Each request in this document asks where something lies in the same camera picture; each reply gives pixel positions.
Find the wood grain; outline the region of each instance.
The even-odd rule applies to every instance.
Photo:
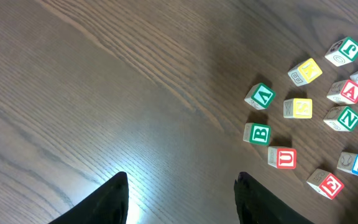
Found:
[[[128,223],[238,223],[240,171],[312,222],[358,223],[358,177],[335,169],[358,127],[323,123],[331,84],[358,70],[323,57],[347,35],[358,1],[0,0],[0,223],[47,223],[119,171]],[[287,71],[308,57],[323,74],[297,88]],[[243,101],[258,82],[277,92],[265,111]],[[313,118],[284,119],[302,96]],[[298,167],[268,166],[247,121]],[[345,184],[333,201],[306,184],[318,167]]]

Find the wooden table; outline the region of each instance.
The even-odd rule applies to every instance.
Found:
[[[0,0],[0,223],[47,223],[120,170],[128,223],[238,223],[240,171],[315,223],[358,223],[358,177],[336,170],[358,127],[323,123],[330,86],[358,70],[324,59],[345,36],[358,1]],[[323,74],[298,88],[287,71],[309,57]],[[243,100],[258,82],[277,93],[263,111]],[[291,97],[313,118],[284,119]],[[268,166],[247,121],[297,168]],[[345,184],[335,200],[306,184],[318,167]]]

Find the wooden surface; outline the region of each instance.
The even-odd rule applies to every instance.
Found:
[[[348,35],[358,1],[0,0],[0,223],[47,223],[120,170],[128,223],[238,223],[240,171],[315,223],[358,223],[358,177],[335,169],[358,127],[323,123],[331,84],[358,70],[324,59]],[[323,74],[297,88],[287,71],[308,57]],[[258,82],[277,92],[264,111],[243,100]],[[284,119],[302,96],[313,118]],[[297,168],[268,166],[247,121]],[[306,184],[318,167],[345,184],[333,201]]]

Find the yellow block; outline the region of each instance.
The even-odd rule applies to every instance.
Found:
[[[323,74],[323,71],[321,71],[320,67],[318,67],[317,63],[313,60],[313,58],[310,58],[307,61],[303,62],[298,67],[298,70],[302,74],[303,78],[305,78],[307,83],[310,83],[311,81],[319,77],[321,74]]]
[[[293,99],[293,117],[309,119],[313,114],[313,102],[311,99]]]

